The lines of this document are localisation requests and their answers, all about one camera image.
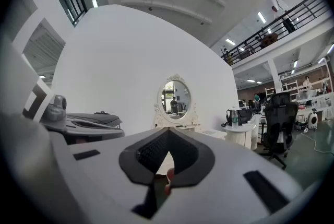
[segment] floor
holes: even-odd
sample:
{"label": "floor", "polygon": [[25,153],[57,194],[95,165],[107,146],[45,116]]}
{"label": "floor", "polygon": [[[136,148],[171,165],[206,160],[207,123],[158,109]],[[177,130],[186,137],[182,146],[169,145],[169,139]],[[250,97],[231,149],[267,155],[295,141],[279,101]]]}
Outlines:
{"label": "floor", "polygon": [[[305,135],[316,140],[316,150],[331,151],[334,154],[333,128],[334,120],[324,121],[318,124],[318,129],[310,130]],[[302,135],[301,131],[295,131],[292,135],[293,145],[290,147],[288,156],[286,158],[282,156],[282,159],[287,164],[285,171],[305,189],[324,177],[334,161],[334,155],[314,151],[315,142]],[[262,151],[263,146],[259,145],[256,152]],[[271,160],[271,162],[282,167],[276,160]]]}

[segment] oval mirror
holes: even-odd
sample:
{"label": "oval mirror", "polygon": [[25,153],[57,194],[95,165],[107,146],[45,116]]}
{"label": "oval mirror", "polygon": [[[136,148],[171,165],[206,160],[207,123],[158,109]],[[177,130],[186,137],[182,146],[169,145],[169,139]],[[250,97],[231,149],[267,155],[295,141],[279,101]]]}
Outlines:
{"label": "oval mirror", "polygon": [[191,98],[188,88],[180,81],[168,82],[161,94],[162,107],[171,119],[180,119],[189,110]]}

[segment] white column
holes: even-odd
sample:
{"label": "white column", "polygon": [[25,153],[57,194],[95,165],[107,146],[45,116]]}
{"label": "white column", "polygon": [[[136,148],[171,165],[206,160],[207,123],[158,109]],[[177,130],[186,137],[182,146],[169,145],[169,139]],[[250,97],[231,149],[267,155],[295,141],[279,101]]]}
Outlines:
{"label": "white column", "polygon": [[281,82],[280,77],[278,76],[276,65],[273,62],[273,59],[268,60],[268,65],[269,65],[270,72],[273,78],[273,83],[275,85],[276,93],[280,93],[282,92],[282,82]]}

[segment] black rubber pad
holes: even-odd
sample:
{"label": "black rubber pad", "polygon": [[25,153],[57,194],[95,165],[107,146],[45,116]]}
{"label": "black rubber pad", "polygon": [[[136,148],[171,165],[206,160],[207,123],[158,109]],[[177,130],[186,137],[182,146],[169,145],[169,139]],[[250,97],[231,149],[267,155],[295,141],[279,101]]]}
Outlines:
{"label": "black rubber pad", "polygon": [[259,171],[247,172],[244,177],[272,214],[289,203]]}
{"label": "black rubber pad", "polygon": [[75,160],[82,160],[82,159],[86,159],[95,155],[99,155],[100,152],[98,150],[91,150],[91,151],[84,151],[84,152],[80,152],[78,154],[73,154],[74,159]]}

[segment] white ornate mirror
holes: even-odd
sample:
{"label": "white ornate mirror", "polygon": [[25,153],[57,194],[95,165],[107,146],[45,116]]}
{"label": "white ornate mirror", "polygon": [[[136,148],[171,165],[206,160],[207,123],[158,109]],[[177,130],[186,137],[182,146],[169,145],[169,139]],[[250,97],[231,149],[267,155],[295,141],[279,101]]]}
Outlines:
{"label": "white ornate mirror", "polygon": [[199,123],[195,107],[185,80],[175,74],[167,78],[159,88],[157,103],[154,104],[154,126],[197,126]]}

